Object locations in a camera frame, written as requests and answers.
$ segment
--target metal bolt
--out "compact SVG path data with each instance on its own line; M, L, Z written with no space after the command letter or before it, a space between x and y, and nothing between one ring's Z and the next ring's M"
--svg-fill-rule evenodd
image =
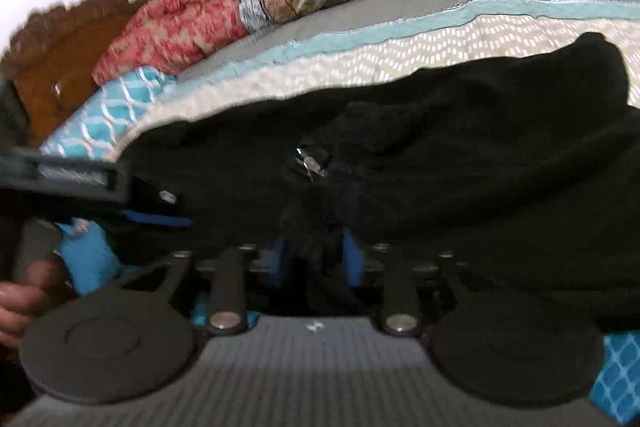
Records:
M230 330L238 326L241 320L235 312L217 312L209 317L209 324L219 330Z
M386 327L398 333L413 331L418 326L418 319L411 315L396 314L386 318Z
M160 190L158 195L162 201L166 201L169 204L175 204L175 202L178 201L178 198L168 190Z

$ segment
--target wooden headboard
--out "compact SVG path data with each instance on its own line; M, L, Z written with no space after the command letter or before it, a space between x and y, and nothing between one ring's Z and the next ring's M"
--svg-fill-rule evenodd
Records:
M96 91L91 71L149 0L83 0L35 11L0 58L31 120L30 145L43 142Z

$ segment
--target finger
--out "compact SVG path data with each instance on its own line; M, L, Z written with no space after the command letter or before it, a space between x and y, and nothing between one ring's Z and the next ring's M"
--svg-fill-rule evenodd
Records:
M52 305L52 298L36 286L0 283L0 308L20 315L40 315Z
M43 290L58 287L66 280L65 263L57 256L47 261L36 261L27 269L27 278Z
M18 347L22 342L21 337L16 337L15 335L11 335L9 333L4 333L4 331L0 331L0 344L6 347Z
M0 331L21 337L30 324L29 317L0 308Z

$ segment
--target human hand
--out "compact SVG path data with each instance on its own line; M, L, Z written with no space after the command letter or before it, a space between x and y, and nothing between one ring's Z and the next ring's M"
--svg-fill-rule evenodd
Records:
M62 259L36 261L27 270L27 284L0 282L0 344L17 347L38 317L73 296Z

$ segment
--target blue patterned fabric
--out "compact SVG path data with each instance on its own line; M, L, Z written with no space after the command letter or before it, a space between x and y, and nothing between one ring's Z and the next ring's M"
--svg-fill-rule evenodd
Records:
M590 400L622 425L640 414L640 331L608 335Z
M60 228L65 234L74 233L73 225L62 225ZM65 261L74 290L79 296L96 291L122 271L118 258L107 245L103 230L95 223L77 238L63 241L58 253Z
M100 159L118 138L175 86L175 77L143 66L107 82L40 150L53 156Z

